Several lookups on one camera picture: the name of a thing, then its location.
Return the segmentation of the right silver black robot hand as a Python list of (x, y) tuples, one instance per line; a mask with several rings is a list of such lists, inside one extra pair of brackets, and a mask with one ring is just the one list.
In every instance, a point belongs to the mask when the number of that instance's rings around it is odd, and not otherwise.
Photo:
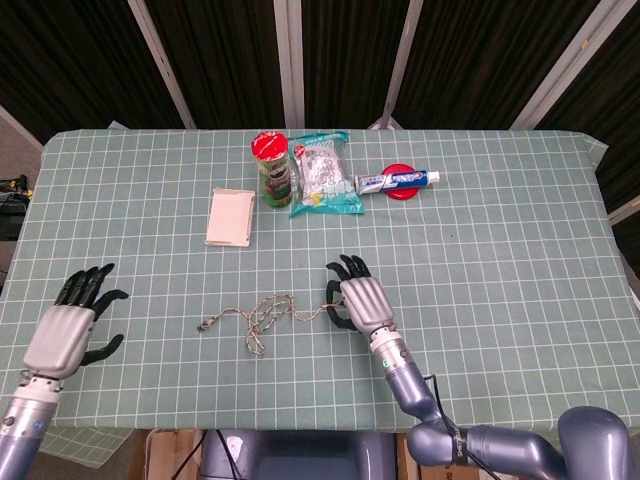
[(394, 313), (377, 278), (357, 255), (339, 256), (340, 262), (329, 262), (326, 268), (338, 279), (327, 282), (326, 312), (340, 329), (357, 331), (370, 337), (375, 331), (395, 328)]

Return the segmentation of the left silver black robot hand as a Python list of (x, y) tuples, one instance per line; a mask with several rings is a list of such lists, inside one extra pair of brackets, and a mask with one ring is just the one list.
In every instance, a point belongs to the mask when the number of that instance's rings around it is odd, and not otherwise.
[(124, 341), (122, 334), (115, 335), (102, 348), (88, 348), (101, 315), (114, 301), (129, 297), (119, 289), (100, 292), (114, 267), (108, 263), (79, 270), (65, 281), (53, 305), (41, 317), (24, 355), (31, 374), (65, 380), (79, 368), (103, 361), (119, 349)]

